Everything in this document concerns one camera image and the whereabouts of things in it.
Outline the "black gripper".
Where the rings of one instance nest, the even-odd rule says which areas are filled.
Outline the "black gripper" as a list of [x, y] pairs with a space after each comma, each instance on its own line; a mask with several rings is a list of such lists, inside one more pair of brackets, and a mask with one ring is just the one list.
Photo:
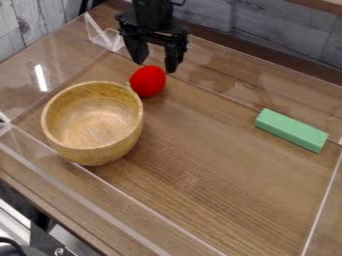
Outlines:
[[141, 65], [149, 54], [148, 44], [159, 45], [165, 50], [165, 72], [173, 73], [188, 44], [188, 29], [173, 20], [173, 10], [121, 12], [115, 18], [133, 62]]

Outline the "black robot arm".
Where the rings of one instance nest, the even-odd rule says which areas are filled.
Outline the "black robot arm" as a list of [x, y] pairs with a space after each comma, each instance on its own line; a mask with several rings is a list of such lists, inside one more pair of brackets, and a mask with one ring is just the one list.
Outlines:
[[159, 45], [167, 73], [176, 71], [188, 47], [189, 31], [173, 20], [173, 7], [183, 5], [172, 0], [132, 0], [132, 11], [115, 16], [133, 62], [141, 65], [149, 55], [148, 44]]

